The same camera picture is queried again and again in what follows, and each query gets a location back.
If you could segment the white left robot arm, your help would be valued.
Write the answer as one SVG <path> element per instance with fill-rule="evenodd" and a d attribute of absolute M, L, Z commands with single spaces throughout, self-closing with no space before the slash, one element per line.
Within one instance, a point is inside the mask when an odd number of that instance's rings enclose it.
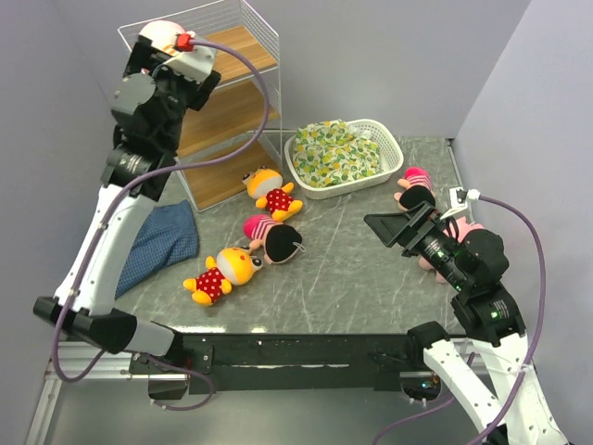
<path fill-rule="evenodd" d="M 187 110 L 200 110 L 218 85 L 219 46 L 187 34 L 159 41 L 141 37 L 123 73 L 111 113 L 113 148 L 101 175 L 95 214 L 67 277 L 34 314 L 105 352 L 151 354 L 162 372 L 178 370 L 178 334 L 115 309 L 115 293 L 132 243 L 158 203 L 172 172 Z"/>

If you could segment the pink plush pig striped shirt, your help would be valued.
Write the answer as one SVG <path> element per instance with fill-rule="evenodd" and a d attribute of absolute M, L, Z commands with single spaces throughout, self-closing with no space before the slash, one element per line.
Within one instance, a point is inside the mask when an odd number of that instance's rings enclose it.
<path fill-rule="evenodd" d="M 153 48 L 172 57 L 179 54 L 175 45 L 183 33 L 185 29 L 181 25 L 163 19 L 150 21 L 139 31 L 140 36 L 151 41 Z"/>

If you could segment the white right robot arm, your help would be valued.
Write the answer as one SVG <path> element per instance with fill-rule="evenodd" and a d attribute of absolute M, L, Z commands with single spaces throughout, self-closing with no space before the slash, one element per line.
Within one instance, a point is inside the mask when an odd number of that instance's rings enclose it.
<path fill-rule="evenodd" d="M 405 359 L 441 378 L 478 431 L 473 443 L 568 443 L 532 362 L 537 336 L 527 333 L 501 283 L 509 267 L 502 238 L 478 228 L 459 240 L 453 222 L 427 203 L 403 213 L 368 214 L 364 221 L 386 247 L 398 245 L 403 256 L 426 260 L 456 291 L 454 314 L 493 387 L 486 387 L 437 322 L 409 330 Z"/>

